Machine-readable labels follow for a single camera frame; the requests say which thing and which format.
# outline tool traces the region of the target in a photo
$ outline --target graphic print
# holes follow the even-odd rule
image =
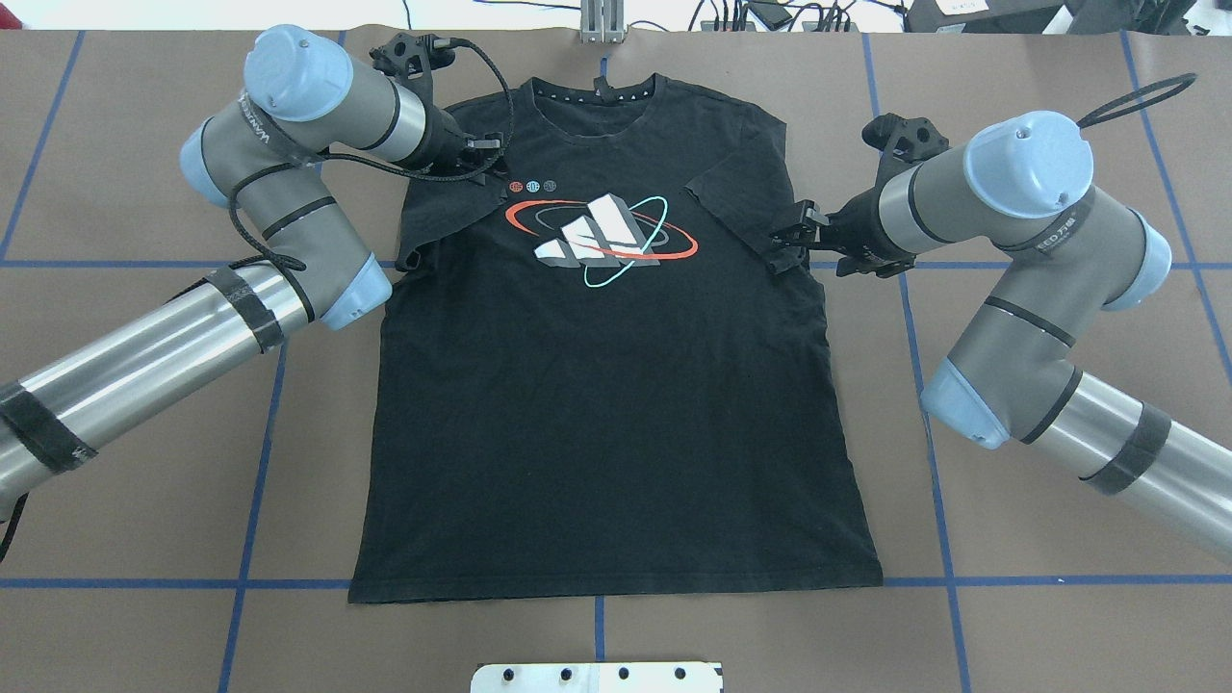
[[[643,205],[659,206],[658,217],[634,212]],[[589,215],[578,215],[579,211]],[[697,240],[683,228],[668,223],[668,201],[660,196],[647,197],[636,205],[627,205],[616,195],[604,195],[589,203],[573,200],[527,200],[505,211],[505,219],[516,229],[531,236],[526,222],[547,232],[559,232],[535,248],[535,256],[549,268],[583,268],[583,281],[591,289],[601,289],[620,279],[633,266],[655,266],[664,260],[683,260],[697,252]],[[671,243],[687,248],[679,252],[650,252]],[[609,269],[615,274],[602,281],[593,281],[590,270]]]

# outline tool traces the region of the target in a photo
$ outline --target metal bracket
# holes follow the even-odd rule
[[[582,0],[582,42],[623,43],[625,0]]]
[[[723,693],[717,662],[485,665],[471,693]]]

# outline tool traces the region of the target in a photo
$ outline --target t-shirt hem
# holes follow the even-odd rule
[[[522,599],[535,597],[598,597],[616,594],[697,594],[784,592],[840,587],[880,587],[878,562],[829,565],[817,568],[750,575],[626,575],[456,580],[354,580],[352,604]]]

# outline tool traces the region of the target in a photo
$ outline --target electrical cable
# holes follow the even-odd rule
[[[685,31],[692,31],[694,25],[697,22],[697,15],[701,14],[701,6],[705,4],[706,0],[697,0],[697,6],[694,7],[694,15],[689,17],[689,28],[686,28]],[[713,5],[715,0],[710,0],[710,4]]]
[[[665,26],[663,26],[663,25],[660,25],[658,22],[652,22],[650,20],[637,20],[636,22],[628,22],[630,27],[634,27],[637,25],[653,26],[654,28],[657,28],[659,31],[671,31],[670,28],[667,28]]]
[[[22,493],[21,498],[17,498],[17,503],[12,507],[12,514],[9,515],[9,527],[4,530],[4,539],[0,540],[0,562],[4,562],[4,557],[9,554],[9,546],[12,545],[12,538],[17,534],[17,523],[21,522],[21,512],[26,509],[26,498],[30,493]]]
[[[508,134],[504,138],[501,138],[500,147],[496,149],[496,152],[494,154],[492,154],[490,157],[488,157],[488,159],[484,160],[484,163],[479,168],[477,168],[474,170],[471,170],[471,171],[467,171],[467,173],[463,173],[463,174],[458,174],[458,175],[429,175],[429,174],[421,173],[424,169],[420,169],[419,171],[408,171],[405,169],[399,169],[397,166],[389,166],[389,165],[386,165],[386,164],[381,164],[381,163],[373,162],[372,159],[366,159],[363,157],[357,157],[355,154],[335,154],[333,152],[325,152],[324,154],[320,154],[318,157],[318,160],[324,160],[324,162],[331,162],[331,160],[355,162],[357,164],[363,164],[366,166],[371,166],[371,168],[377,169],[379,171],[384,171],[384,173],[388,173],[388,174],[398,175],[398,176],[402,176],[402,178],[409,178],[409,179],[414,179],[414,180],[425,180],[425,181],[432,181],[432,182],[453,182],[453,181],[460,181],[460,180],[469,180],[472,178],[476,178],[476,176],[485,173],[488,169],[490,169],[493,165],[495,165],[495,163],[499,162],[500,158],[505,155],[505,150],[509,149],[509,143],[514,138],[514,94],[513,94],[513,90],[509,89],[509,83],[505,81],[505,75],[500,74],[500,69],[496,68],[496,64],[492,60],[492,58],[488,57],[487,53],[483,52],[482,48],[479,48],[473,42],[466,39],[466,38],[453,38],[451,41],[453,42],[453,46],[462,47],[462,48],[469,48],[471,51],[474,51],[474,53],[477,55],[479,55],[479,59],[483,60],[488,65],[488,68],[492,70],[492,74],[496,76],[496,81],[500,83],[500,90],[505,95],[505,107],[508,110],[508,116],[509,116],[509,132],[508,132]],[[255,255],[253,258],[245,258],[244,260],[238,260],[235,263],[229,264],[228,266],[230,269],[238,269],[238,268],[241,268],[244,265],[250,265],[253,263],[261,261],[261,260],[265,260],[265,261],[270,263],[271,265],[274,265],[275,268],[277,268],[278,271],[281,271],[282,274],[287,274],[288,271],[303,271],[303,270],[308,269],[308,265],[306,265],[298,258],[293,258],[291,255],[283,255],[283,254],[280,254],[280,253],[275,253],[269,247],[266,247],[265,244],[262,244],[261,242],[259,242],[256,238],[253,237],[253,234],[244,226],[243,219],[239,218],[239,194],[245,187],[248,187],[249,185],[253,185],[254,182],[261,180],[262,178],[265,178],[267,175],[272,175],[272,174],[276,174],[276,173],[281,173],[281,171],[286,171],[286,170],[291,170],[291,169],[296,169],[296,168],[299,168],[299,166],[297,164],[285,163],[285,164],[278,164],[278,165],[270,166],[270,168],[266,168],[266,169],[261,169],[261,170],[254,173],[253,175],[245,178],[244,180],[239,181],[238,184],[235,184],[235,186],[232,187],[230,194],[227,195],[227,215],[228,215],[228,217],[230,217],[232,226],[235,227],[235,232],[239,233],[239,237],[243,238],[245,243],[248,243],[249,245],[251,245],[259,253],[257,255]],[[193,289],[201,286],[202,284],[205,284],[205,280],[197,281],[196,284],[193,284],[192,286],[188,286],[187,289],[185,289],[180,293],[176,293],[172,297],[172,300],[179,298],[180,296],[187,293],[188,291],[192,291]]]
[[[822,7],[821,2],[808,2],[807,5],[802,5],[798,10],[796,10],[796,14],[792,15],[791,21],[787,22],[787,31],[796,27],[796,21],[800,18],[800,15],[803,15],[804,10],[809,7],[814,7],[817,10],[817,23],[821,26],[822,17],[825,15],[825,7]]]
[[[1170,76],[1168,79],[1161,79],[1159,81],[1153,81],[1141,89],[1135,89],[1133,91],[1126,94],[1125,96],[1121,96],[1119,99],[1112,99],[1108,104],[1104,104],[1103,106],[1078,118],[1076,122],[1079,129],[1088,128],[1093,125],[1106,123],[1108,121],[1119,118],[1121,116],[1127,116],[1130,113],[1135,113],[1137,111],[1153,106],[1161,101],[1167,101],[1168,99],[1172,99],[1173,96],[1189,89],[1189,86],[1195,81],[1198,81],[1196,73],[1185,73],[1177,76]],[[1159,91],[1167,86],[1170,86],[1172,89],[1157,96],[1152,96],[1146,101],[1141,100],[1147,94],[1151,94],[1153,91]],[[1136,99],[1138,100],[1137,104],[1120,109],[1121,106],[1125,106],[1126,104]]]
[[[471,0],[472,2],[479,2],[483,5],[530,5],[531,7],[547,7],[548,10],[577,10],[582,11],[582,7],[573,5],[557,5],[554,2],[530,2],[527,0]]]

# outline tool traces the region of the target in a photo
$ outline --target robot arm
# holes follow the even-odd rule
[[[448,47],[399,35],[373,58],[430,74],[452,60]],[[219,268],[148,316],[0,385],[0,520],[38,483],[292,332],[314,319],[339,329],[389,297],[376,258],[312,166],[318,152],[341,142],[411,170],[474,153],[430,92],[298,27],[264,32],[244,79],[239,100],[192,133],[180,160],[211,202],[228,206],[230,192],[272,250],[265,261]]]
[[[924,388],[924,411],[988,449],[1042,448],[1232,561],[1232,453],[1066,360],[1100,310],[1138,305],[1172,264],[1141,215],[1090,185],[1078,126],[1037,111],[950,149],[926,120],[887,115],[864,137],[883,150],[876,185],[824,217],[800,203],[784,242],[843,253],[839,276],[892,276],[977,236],[1011,259]]]

